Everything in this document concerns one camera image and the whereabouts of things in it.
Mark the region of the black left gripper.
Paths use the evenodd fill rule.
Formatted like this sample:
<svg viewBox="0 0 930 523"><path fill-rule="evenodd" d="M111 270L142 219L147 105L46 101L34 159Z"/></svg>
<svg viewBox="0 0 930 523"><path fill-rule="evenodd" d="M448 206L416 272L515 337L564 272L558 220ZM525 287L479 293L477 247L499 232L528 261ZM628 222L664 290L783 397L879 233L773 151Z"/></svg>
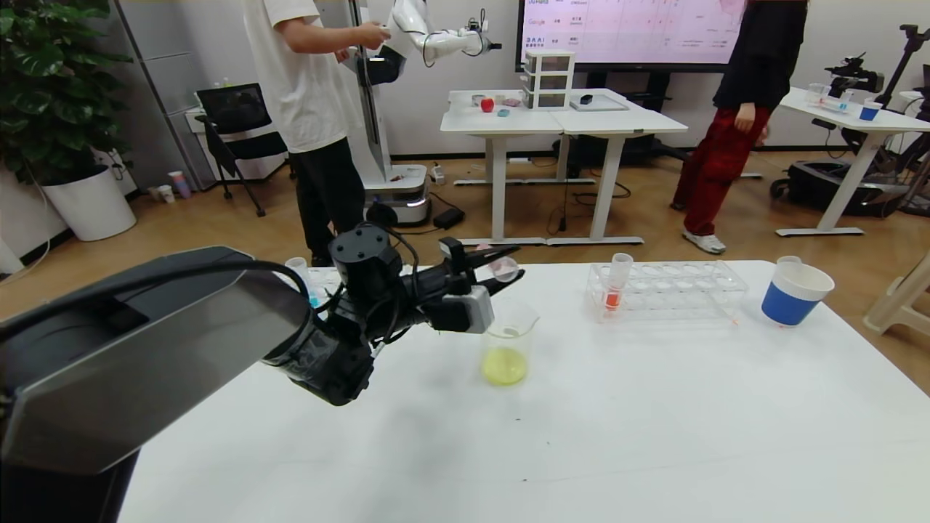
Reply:
<svg viewBox="0 0 930 523"><path fill-rule="evenodd" d="M418 269L401 278L408 297L414 301L438 301L444 296L464 296L476 284L495 296L525 275L525 270L512 258L520 251L519 245L497 245L466 251L461 241L451 236L439 240L442 261L428 268Z"/></svg>

